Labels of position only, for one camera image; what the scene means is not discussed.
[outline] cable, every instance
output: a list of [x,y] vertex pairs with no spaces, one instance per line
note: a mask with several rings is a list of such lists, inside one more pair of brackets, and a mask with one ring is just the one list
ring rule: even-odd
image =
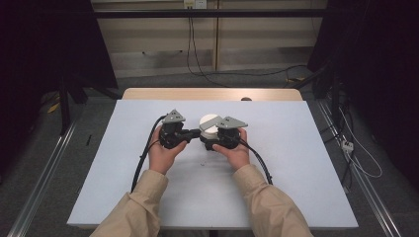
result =
[[360,164],[358,164],[357,162],[355,162],[355,160],[350,156],[349,152],[346,151],[348,153],[349,159],[354,162],[354,166],[357,167],[359,170],[361,170],[365,175],[370,176],[372,178],[379,178],[382,176],[382,168],[379,165],[379,163],[377,162],[377,160],[374,158],[374,156],[361,144],[361,142],[357,139],[357,137],[354,135],[354,132],[351,130],[351,128],[349,127],[348,121],[346,120],[342,110],[339,108],[340,113],[343,115],[343,119],[345,121],[345,124],[348,126],[348,130],[351,133],[351,135],[353,136],[354,140],[367,152],[367,154],[373,159],[373,161],[377,164],[378,168],[379,168],[379,175],[372,175],[370,173],[368,173],[367,171],[365,171]]
[[151,132],[150,132],[150,135],[148,136],[147,143],[145,144],[144,151],[142,152],[142,155],[139,156],[139,162],[138,162],[138,165],[136,167],[135,174],[133,175],[131,192],[133,192],[133,189],[136,186],[136,182],[138,181],[139,172],[141,171],[142,164],[144,163],[145,157],[147,157],[147,153],[150,150],[150,147],[152,145],[154,145],[154,143],[156,143],[158,141],[158,140],[157,141],[154,141],[151,145],[149,145],[150,144],[150,141],[151,141],[151,137],[153,136],[153,132],[156,129],[157,124],[159,124],[165,117],[166,116],[160,117],[156,121],[156,123],[154,124],[153,128],[151,128]]
[[[198,64],[198,68],[200,69],[200,73],[196,73],[196,72],[192,71],[190,63],[189,63],[189,55],[190,55],[190,51],[191,51],[191,40],[192,40],[192,43],[193,43],[193,46],[194,46],[195,59],[196,59],[197,64]],[[296,67],[307,67],[306,65],[299,64],[299,65],[290,66],[286,69],[282,69],[282,70],[279,70],[279,71],[268,72],[268,73],[260,73],[260,74],[238,73],[238,72],[209,72],[209,73],[204,73],[204,71],[201,68],[200,62],[198,60],[197,47],[196,47],[196,43],[195,43],[194,20],[192,18],[189,18],[189,42],[188,42],[188,52],[187,52],[187,65],[188,65],[188,70],[190,71],[191,74],[196,75],[196,76],[204,76],[206,78],[206,80],[211,82],[212,84],[215,84],[215,85],[221,86],[221,87],[226,87],[226,88],[228,88],[228,86],[225,86],[225,85],[219,84],[217,82],[214,82],[214,81],[210,80],[208,78],[208,76],[211,76],[211,75],[269,76],[269,75],[275,75],[275,74],[279,74],[279,73],[282,73],[282,72],[286,72],[287,73],[287,78],[288,78],[288,71],[290,69],[293,69],[293,68],[296,68]]]
[[[310,10],[312,10],[313,9],[313,0],[310,0]],[[311,17],[311,25],[313,26],[313,33],[314,33],[314,36],[315,36],[315,38],[317,39],[318,38],[318,35],[317,35],[317,31],[315,30],[315,26],[314,26],[314,20],[313,20],[313,18]]]
[[[190,50],[191,50],[191,38],[192,38],[192,41],[193,41],[193,44],[194,44],[195,59],[196,59],[196,61],[197,61],[198,68],[200,69],[201,74],[196,74],[195,72],[193,72],[193,71],[191,70],[190,65],[189,65],[189,52],[190,52]],[[222,85],[222,84],[219,84],[219,83],[217,83],[217,82],[214,82],[214,81],[210,80],[210,79],[208,78],[208,76],[207,76],[207,75],[203,72],[203,70],[201,69],[200,62],[198,61],[197,46],[195,45],[194,20],[193,20],[192,18],[189,18],[189,43],[188,43],[188,56],[187,56],[187,62],[188,62],[188,69],[189,69],[189,71],[190,71],[192,74],[194,74],[194,75],[196,75],[196,76],[203,76],[204,78],[206,78],[206,80],[207,80],[208,82],[211,82],[212,84],[215,84],[215,85],[217,85],[217,86],[220,86],[220,87],[225,87],[225,88],[229,88],[229,87],[228,87],[228,86],[226,86],[226,85]]]
[[252,147],[250,147],[250,145],[243,139],[240,139],[240,144],[244,145],[246,148],[248,148],[249,150],[251,150],[253,152],[253,154],[255,154],[256,158],[258,159],[259,163],[262,166],[262,169],[265,172],[266,175],[266,179],[268,180],[268,184],[272,185],[272,176],[268,171],[268,168],[265,165],[265,162],[263,161],[262,157],[259,155],[258,152],[256,152]]

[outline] person's left hand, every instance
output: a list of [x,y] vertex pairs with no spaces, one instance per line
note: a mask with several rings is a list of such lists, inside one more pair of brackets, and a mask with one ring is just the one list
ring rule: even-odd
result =
[[166,175],[167,171],[172,167],[175,162],[175,157],[183,151],[187,145],[187,141],[182,141],[178,146],[167,149],[164,148],[158,141],[158,134],[161,125],[159,125],[153,133],[151,138],[150,150],[148,151],[149,157],[149,170],[156,171],[160,174]]

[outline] metal rail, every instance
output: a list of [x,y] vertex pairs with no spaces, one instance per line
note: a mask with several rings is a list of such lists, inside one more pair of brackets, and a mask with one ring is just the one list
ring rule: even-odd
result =
[[[327,121],[327,124],[331,127],[330,129],[333,135],[337,135],[338,131],[336,127],[333,125],[334,123],[332,119],[330,118],[331,112],[327,103],[324,101],[322,102],[318,101],[317,104],[321,112],[323,113],[323,116],[325,120]],[[337,137],[336,141],[338,145],[340,146],[341,140],[338,136],[336,137]],[[344,152],[344,154],[345,154],[346,161],[349,162],[350,157],[348,153]],[[357,162],[358,165],[361,167],[361,164],[358,161],[356,156],[354,156],[354,161]],[[393,220],[385,204],[382,202],[382,199],[379,197],[376,189],[374,188],[373,184],[370,181],[370,178],[367,175],[365,175],[363,172],[361,172],[359,169],[357,169],[357,167],[354,166],[353,162],[351,163],[351,169],[368,203],[370,204],[374,214],[376,215],[376,218],[379,224],[381,225],[382,230],[384,231],[385,235],[388,237],[396,237],[396,236],[401,237],[402,235],[400,231],[397,229],[395,221]]]
[[38,179],[37,184],[32,189],[29,198],[25,202],[24,207],[16,218],[15,223],[13,224],[7,237],[23,237],[27,234],[32,220],[37,213],[38,207],[42,202],[42,198],[46,193],[48,185],[52,180],[53,174],[58,167],[59,161],[64,154],[65,148],[71,139],[76,123],[81,117],[82,111],[77,112],[78,113],[76,114],[73,122],[70,124],[70,127],[63,135],[59,136],[55,148],[52,151],[52,154],[50,155],[45,168],[43,168],[42,174]]
[[62,11],[40,9],[42,16],[60,18],[320,18],[354,14],[342,9],[174,9],[174,10],[96,10]]

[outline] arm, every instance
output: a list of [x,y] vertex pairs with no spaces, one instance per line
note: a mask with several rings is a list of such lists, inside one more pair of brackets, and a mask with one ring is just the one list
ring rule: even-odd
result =
[[158,142],[153,143],[158,140],[160,128],[157,127],[151,138],[149,170],[142,173],[133,192],[123,196],[91,236],[157,236],[159,203],[168,184],[165,175],[187,144],[184,141],[173,149],[166,149]]
[[[246,130],[239,128],[241,139]],[[246,201],[255,236],[312,236],[307,223],[293,200],[274,186],[268,185],[255,166],[250,165],[249,150],[243,145],[213,149],[225,157],[236,170],[234,179]]]

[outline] beige sleeve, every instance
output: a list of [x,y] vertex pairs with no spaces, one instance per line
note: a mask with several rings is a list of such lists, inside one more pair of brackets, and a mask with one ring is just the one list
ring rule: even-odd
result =
[[132,194],[125,194],[91,236],[157,236],[160,229],[158,207],[168,179],[146,170]]
[[240,168],[234,180],[246,200],[255,236],[312,236],[293,200],[268,185],[254,165]]

